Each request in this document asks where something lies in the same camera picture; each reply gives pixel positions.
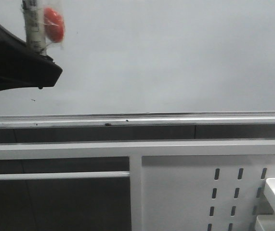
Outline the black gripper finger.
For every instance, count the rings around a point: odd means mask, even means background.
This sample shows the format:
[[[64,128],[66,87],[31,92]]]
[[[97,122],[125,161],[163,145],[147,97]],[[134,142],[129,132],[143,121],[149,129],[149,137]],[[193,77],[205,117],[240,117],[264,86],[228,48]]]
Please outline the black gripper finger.
[[[0,25],[0,91],[55,86],[62,68]]]

